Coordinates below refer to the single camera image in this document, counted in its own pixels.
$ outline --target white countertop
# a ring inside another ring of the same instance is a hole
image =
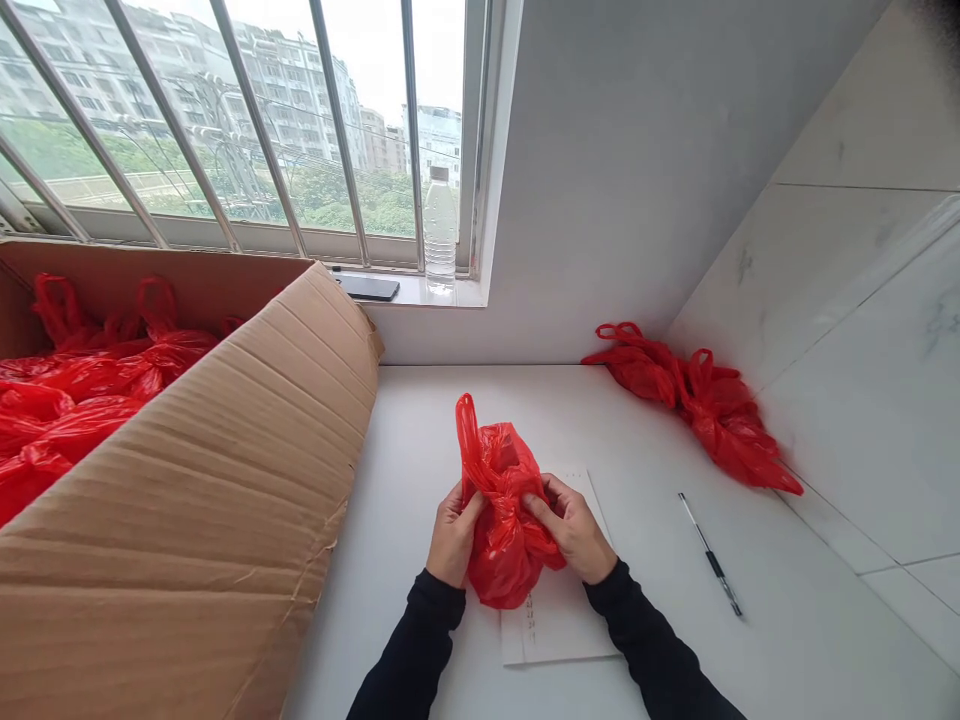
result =
[[[423,568],[460,477],[454,404],[510,421],[544,471],[589,471],[611,540],[644,592],[750,720],[946,720],[957,677],[775,494],[717,470],[689,429],[603,368],[385,367],[286,720],[346,716]],[[677,492],[746,614],[734,617]],[[432,717],[646,717],[622,658],[506,668],[498,613],[468,591]]]

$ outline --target sky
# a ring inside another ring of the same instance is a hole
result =
[[[217,26],[203,0],[126,2],[167,14],[184,13]],[[464,2],[413,0],[417,102],[421,105],[461,109]],[[307,0],[227,0],[227,9],[234,21],[280,30],[289,38],[296,38],[298,32],[314,38]],[[323,12],[333,54],[347,64],[360,104],[382,114],[388,125],[402,124],[406,85],[400,0],[323,0]]]

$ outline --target tile wall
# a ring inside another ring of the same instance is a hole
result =
[[[895,0],[671,326],[757,391],[784,499],[960,673],[960,19]]]

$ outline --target paper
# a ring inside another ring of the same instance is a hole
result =
[[[600,504],[585,467],[541,465],[583,495],[607,540]],[[607,624],[590,603],[570,568],[544,568],[540,581],[516,610],[500,612],[500,648],[504,665],[578,660],[616,655]]]

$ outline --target window bar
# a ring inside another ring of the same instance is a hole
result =
[[[150,238],[156,243],[157,247],[169,250],[170,244],[166,238],[163,237],[163,233],[160,232],[160,228],[158,228],[157,224],[153,221],[150,212],[143,204],[143,201],[140,200],[133,186],[130,185],[123,171],[110,156],[110,152],[100,140],[97,131],[93,125],[90,124],[87,116],[83,113],[83,110],[77,104],[76,100],[74,100],[67,86],[63,84],[60,75],[44,56],[40,46],[30,37],[23,23],[20,22],[20,18],[17,17],[17,13],[13,9],[11,0],[0,0],[0,17],[3,18],[10,32],[13,33],[13,36],[27,54],[27,57],[30,58],[30,61],[33,63],[37,72],[40,73],[44,82],[47,83],[50,91],[63,106],[63,109],[70,117],[70,120],[73,121],[81,137],[83,137],[87,145],[90,146],[90,149],[93,150],[93,154],[96,155],[97,160],[103,165],[103,168],[117,186],[120,194],[123,195],[124,199],[129,203],[133,212],[140,219],[140,222],[143,223]]]
[[[183,153],[183,157],[190,167],[190,172],[192,172],[194,178],[196,178],[200,192],[203,193],[204,199],[213,211],[213,216],[217,219],[220,230],[223,231],[223,236],[227,240],[230,252],[243,253],[243,248],[240,247],[240,241],[237,240],[237,236],[233,232],[233,225],[230,224],[230,220],[223,211],[223,206],[220,204],[217,192],[214,190],[210,179],[207,177],[207,173],[200,164],[200,158],[197,157],[197,153],[194,151],[193,145],[190,144],[190,139],[187,137],[183,125],[180,124],[180,119],[177,117],[176,112],[170,105],[170,101],[167,99],[166,93],[163,91],[160,78],[157,76],[153,66],[150,64],[150,60],[143,51],[143,47],[140,45],[140,40],[137,38],[137,34],[130,24],[130,19],[123,10],[123,3],[121,0],[104,0],[104,2],[110,14],[113,16],[117,30],[120,31],[121,37],[123,37],[124,42],[127,44],[127,49],[130,50],[134,62],[137,63],[140,74],[143,75],[143,80],[150,89],[153,99],[157,103],[157,107],[160,108],[160,114],[163,115],[163,119],[167,121],[167,126],[170,128],[174,140],[177,141],[180,152]]]
[[[10,226],[13,233],[46,232],[40,221],[24,206],[16,193],[3,180],[0,180],[0,215],[3,216],[3,220]]]
[[[403,22],[403,67],[407,76],[407,120],[410,131],[410,173],[413,180],[413,221],[417,230],[417,271],[426,270],[423,245],[423,197],[420,185],[420,131],[417,127],[417,74],[413,62],[413,0],[400,0]]]
[[[40,196],[40,199],[50,206],[50,209],[53,210],[63,224],[67,226],[67,230],[70,231],[71,235],[82,243],[93,242],[90,233],[77,221],[73,213],[67,210],[67,206],[60,202],[57,194],[34,172],[33,168],[27,164],[23,156],[17,152],[17,149],[13,147],[10,141],[3,135],[0,135],[0,155],[3,155],[7,159],[7,162],[13,166],[14,170],[20,173],[20,176],[33,188],[33,191]]]
[[[260,113],[260,107],[257,105],[257,96],[253,92],[253,84],[250,82],[250,76],[247,74],[247,68],[243,64],[243,55],[240,52],[240,44],[237,42],[237,36],[233,32],[233,24],[230,22],[230,13],[227,12],[227,5],[224,0],[210,0],[210,7],[217,18],[217,25],[220,28],[220,34],[223,36],[223,44],[227,48],[227,54],[230,56],[230,64],[233,65],[233,71],[237,75],[237,82],[240,84],[240,93],[243,95],[243,101],[247,104],[247,112],[250,113],[250,121],[253,123],[253,129],[257,133],[257,140],[260,141],[260,150],[263,152],[263,158],[267,162],[267,168],[270,170],[270,177],[273,178],[273,184],[277,188],[277,195],[280,198],[280,206],[287,216],[287,225],[293,234],[293,242],[297,247],[297,254],[307,257],[307,246],[303,241],[303,231],[300,229],[300,223],[297,222],[297,216],[293,210],[293,201],[287,192],[287,184],[283,179],[283,171],[280,169],[280,163],[277,161],[277,154],[273,150],[273,144],[270,142],[270,135],[267,133],[267,126],[263,122],[263,115]]]
[[[357,229],[357,240],[360,242],[360,261],[364,267],[370,267],[370,252],[367,249],[367,233],[363,228],[363,215],[360,213],[360,196],[357,194],[357,180],[353,174],[350,145],[347,142],[347,129],[343,123],[343,108],[340,107],[340,93],[337,91],[337,74],[333,66],[333,54],[330,52],[330,39],[327,37],[327,25],[323,19],[323,8],[320,6],[320,0],[310,0],[310,12],[313,14],[313,27],[317,34],[320,64],[323,66],[323,77],[327,85],[327,97],[330,99],[330,113],[333,116],[333,128],[337,133],[337,148],[340,150],[343,177],[347,183],[347,194],[350,196],[350,210],[353,213],[353,224]]]

